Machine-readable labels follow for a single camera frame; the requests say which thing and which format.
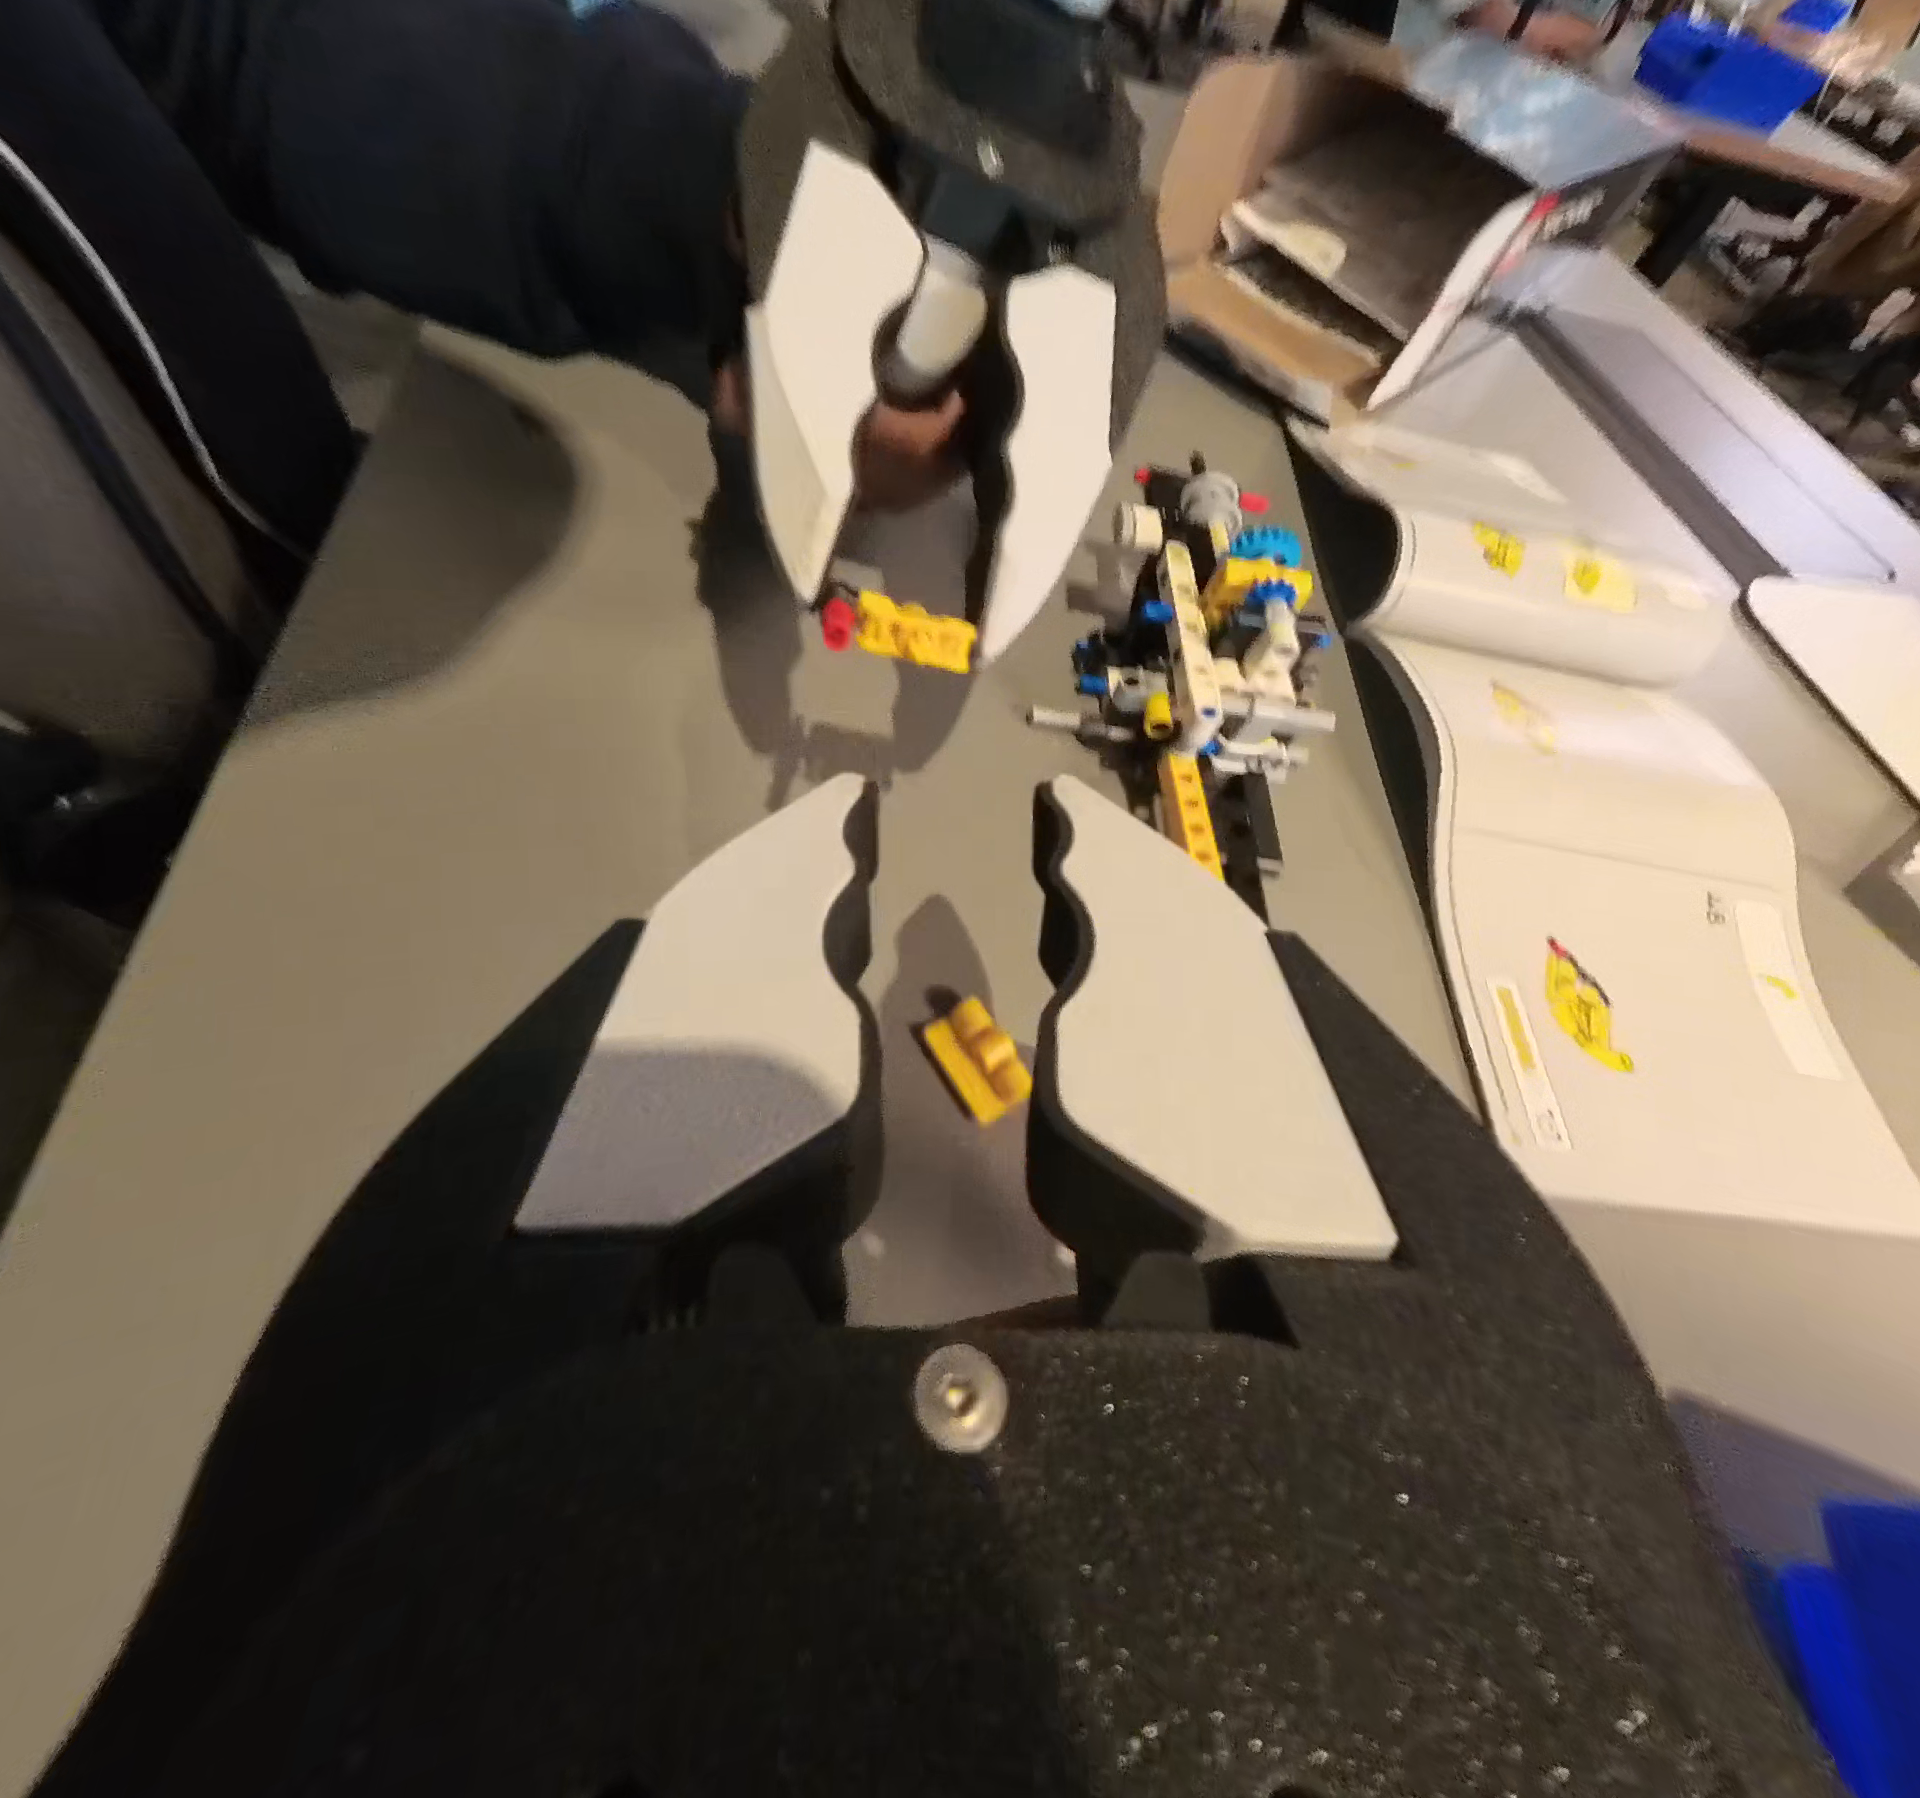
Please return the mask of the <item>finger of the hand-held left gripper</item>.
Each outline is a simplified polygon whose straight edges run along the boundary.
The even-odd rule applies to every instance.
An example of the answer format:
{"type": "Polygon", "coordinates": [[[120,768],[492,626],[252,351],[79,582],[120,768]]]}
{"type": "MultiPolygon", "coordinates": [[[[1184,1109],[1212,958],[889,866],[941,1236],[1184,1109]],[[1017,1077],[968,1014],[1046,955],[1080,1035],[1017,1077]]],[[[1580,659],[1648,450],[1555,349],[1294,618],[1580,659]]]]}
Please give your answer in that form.
{"type": "Polygon", "coordinates": [[[756,502],[799,607],[822,593],[854,502],[879,334],[922,270],[922,240],[881,178],[810,141],[768,285],[744,318],[756,502]]]}
{"type": "Polygon", "coordinates": [[[976,655],[996,661],[1063,585],[1113,464],[1115,288],[1038,271],[1004,296],[1017,412],[1000,445],[999,515],[976,655]]]}

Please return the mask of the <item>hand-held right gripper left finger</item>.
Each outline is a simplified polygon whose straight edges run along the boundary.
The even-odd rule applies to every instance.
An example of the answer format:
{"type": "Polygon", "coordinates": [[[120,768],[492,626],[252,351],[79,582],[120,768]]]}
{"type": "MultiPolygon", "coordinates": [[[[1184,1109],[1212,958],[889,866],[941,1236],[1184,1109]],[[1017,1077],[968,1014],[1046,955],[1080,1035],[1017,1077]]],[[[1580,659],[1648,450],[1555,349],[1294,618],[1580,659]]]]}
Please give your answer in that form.
{"type": "Polygon", "coordinates": [[[516,1210],[527,1235],[691,1230],[782,1190],[832,1240],[877,1198],[877,784],[837,776],[645,919],[516,1210]]]}

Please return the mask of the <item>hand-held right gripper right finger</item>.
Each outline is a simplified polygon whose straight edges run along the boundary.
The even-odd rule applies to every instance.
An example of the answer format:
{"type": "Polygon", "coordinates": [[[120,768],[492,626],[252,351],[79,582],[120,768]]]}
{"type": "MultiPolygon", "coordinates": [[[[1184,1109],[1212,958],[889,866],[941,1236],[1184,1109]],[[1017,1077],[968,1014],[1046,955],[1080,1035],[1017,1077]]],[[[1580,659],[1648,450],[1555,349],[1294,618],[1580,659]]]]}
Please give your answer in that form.
{"type": "Polygon", "coordinates": [[[1078,1262],[1381,1262],[1397,1230],[1283,975],[1219,878],[1080,778],[1033,802],[1052,990],[1033,1207],[1078,1262]]]}

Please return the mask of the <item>small yellow lego brick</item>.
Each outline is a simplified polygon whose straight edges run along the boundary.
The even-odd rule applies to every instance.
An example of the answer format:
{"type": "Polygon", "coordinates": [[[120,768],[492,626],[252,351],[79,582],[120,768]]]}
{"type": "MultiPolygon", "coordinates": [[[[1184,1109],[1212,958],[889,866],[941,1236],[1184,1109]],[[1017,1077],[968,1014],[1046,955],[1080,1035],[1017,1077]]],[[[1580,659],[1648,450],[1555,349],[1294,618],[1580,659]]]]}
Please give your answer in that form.
{"type": "Polygon", "coordinates": [[[960,997],[930,1019],[919,1030],[919,1045],[973,1125],[999,1125],[1033,1097],[1033,1072],[1019,1044],[977,995],[960,997]]]}

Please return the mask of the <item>yellow lego connector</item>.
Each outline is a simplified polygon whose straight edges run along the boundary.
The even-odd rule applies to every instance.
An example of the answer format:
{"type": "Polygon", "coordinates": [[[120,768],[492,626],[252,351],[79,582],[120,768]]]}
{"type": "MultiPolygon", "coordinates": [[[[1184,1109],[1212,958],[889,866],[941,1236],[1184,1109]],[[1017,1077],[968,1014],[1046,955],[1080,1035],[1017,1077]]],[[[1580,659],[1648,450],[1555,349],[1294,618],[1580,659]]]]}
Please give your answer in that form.
{"type": "Polygon", "coordinates": [[[858,592],[853,641],[870,657],[968,677],[973,676],[977,630],[965,617],[934,615],[920,606],[893,600],[881,592],[858,592]]]}

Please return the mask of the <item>lego technic vehicle model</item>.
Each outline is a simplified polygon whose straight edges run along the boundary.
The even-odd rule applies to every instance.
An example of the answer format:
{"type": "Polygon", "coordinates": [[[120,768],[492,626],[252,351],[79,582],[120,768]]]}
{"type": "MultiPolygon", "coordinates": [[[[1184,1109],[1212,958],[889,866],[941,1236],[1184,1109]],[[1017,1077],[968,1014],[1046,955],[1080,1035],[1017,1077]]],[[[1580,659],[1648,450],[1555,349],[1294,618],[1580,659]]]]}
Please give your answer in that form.
{"type": "Polygon", "coordinates": [[[1302,536],[1193,452],[1135,472],[1098,554],[1124,606],[1073,645],[1073,705],[1025,720],[1098,757],[1135,817],[1268,919],[1275,794],[1333,730],[1302,536]]]}

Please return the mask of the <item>lego instruction booklet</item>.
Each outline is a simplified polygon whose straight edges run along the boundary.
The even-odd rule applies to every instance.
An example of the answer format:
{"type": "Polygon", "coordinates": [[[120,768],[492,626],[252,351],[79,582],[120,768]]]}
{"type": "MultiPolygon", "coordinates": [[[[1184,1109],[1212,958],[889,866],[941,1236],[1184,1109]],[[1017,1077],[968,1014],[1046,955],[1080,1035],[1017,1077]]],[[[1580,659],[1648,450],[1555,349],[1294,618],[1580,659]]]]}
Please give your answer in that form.
{"type": "Polygon", "coordinates": [[[1809,958],[1790,821],[1684,688],[1732,641],[1672,551],[1530,464],[1289,428],[1493,1134],[1552,1210],[1915,1236],[1809,958]]]}

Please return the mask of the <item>blue plastic parts bin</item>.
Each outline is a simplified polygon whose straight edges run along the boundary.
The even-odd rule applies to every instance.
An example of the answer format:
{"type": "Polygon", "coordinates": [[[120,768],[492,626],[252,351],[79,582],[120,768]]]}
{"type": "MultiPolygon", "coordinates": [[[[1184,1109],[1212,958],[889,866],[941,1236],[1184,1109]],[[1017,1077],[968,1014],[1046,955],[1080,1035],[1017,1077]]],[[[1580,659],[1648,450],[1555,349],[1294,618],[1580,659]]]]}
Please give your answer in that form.
{"type": "Polygon", "coordinates": [[[1824,1500],[1828,1560],[1743,1558],[1770,1656],[1856,1795],[1919,1794],[1919,1508],[1824,1500]]]}

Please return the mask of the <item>person's left forearm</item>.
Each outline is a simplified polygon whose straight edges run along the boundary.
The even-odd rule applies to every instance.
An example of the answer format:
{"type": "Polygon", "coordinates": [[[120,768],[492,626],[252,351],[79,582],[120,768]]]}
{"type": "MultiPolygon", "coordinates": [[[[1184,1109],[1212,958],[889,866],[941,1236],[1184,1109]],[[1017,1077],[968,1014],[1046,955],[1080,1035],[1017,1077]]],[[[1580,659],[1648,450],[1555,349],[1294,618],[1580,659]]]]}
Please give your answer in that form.
{"type": "Polygon", "coordinates": [[[612,0],[6,0],[48,117],[159,122],[305,274],[535,357],[737,345],[749,83],[612,0]]]}

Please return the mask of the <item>lego set cardboard box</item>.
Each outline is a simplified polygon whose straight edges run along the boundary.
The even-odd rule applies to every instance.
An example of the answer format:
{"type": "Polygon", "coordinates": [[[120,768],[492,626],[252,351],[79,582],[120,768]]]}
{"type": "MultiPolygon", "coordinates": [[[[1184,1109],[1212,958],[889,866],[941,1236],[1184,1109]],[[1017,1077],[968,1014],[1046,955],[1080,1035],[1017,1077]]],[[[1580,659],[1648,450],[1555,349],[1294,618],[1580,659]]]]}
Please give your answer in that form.
{"type": "Polygon", "coordinates": [[[1684,141],[1643,101],[1485,35],[1420,52],[1317,25],[1305,50],[1212,61],[1194,84],[1157,188],[1167,331],[1294,414],[1340,422],[1410,392],[1427,366],[1532,251],[1603,240],[1684,141]],[[1375,124],[1445,128],[1540,191],[1498,247],[1486,230],[1439,308],[1404,345],[1268,294],[1219,247],[1224,213],[1275,163],[1375,124]]]}

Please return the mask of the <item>person's left hand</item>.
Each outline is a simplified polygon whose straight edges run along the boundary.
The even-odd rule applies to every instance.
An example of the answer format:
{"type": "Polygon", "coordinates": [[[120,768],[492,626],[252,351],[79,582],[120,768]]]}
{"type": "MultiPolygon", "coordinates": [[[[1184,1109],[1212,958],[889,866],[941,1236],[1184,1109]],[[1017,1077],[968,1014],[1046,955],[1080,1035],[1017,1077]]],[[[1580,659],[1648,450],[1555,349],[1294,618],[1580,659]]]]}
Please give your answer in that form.
{"type": "Polygon", "coordinates": [[[877,398],[853,445],[853,502],[858,512],[912,512],[944,496],[967,471],[960,391],[909,401],[877,398]]]}

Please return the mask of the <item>translucent printed plastic bag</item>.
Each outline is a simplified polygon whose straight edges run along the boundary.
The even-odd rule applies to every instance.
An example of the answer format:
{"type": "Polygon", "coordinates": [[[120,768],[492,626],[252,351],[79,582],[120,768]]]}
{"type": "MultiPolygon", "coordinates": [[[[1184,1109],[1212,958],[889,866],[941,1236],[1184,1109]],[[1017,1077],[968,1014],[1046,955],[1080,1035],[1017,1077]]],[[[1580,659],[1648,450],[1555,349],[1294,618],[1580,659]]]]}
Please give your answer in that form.
{"type": "Polygon", "coordinates": [[[1445,128],[1375,124],[1275,163],[1223,217],[1229,263],[1268,294],[1333,321],[1369,321],[1404,345],[1491,230],[1503,247],[1540,191],[1445,128]]]}

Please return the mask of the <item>white desk lamp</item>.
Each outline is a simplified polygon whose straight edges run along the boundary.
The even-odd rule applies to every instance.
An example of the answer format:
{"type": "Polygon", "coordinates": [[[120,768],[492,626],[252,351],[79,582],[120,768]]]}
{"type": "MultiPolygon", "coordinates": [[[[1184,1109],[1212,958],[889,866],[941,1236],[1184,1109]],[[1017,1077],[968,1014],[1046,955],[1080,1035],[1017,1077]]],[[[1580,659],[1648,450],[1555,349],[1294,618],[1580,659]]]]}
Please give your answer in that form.
{"type": "Polygon", "coordinates": [[[1915,593],[1775,572],[1744,587],[1743,615],[1919,811],[1915,593]]]}

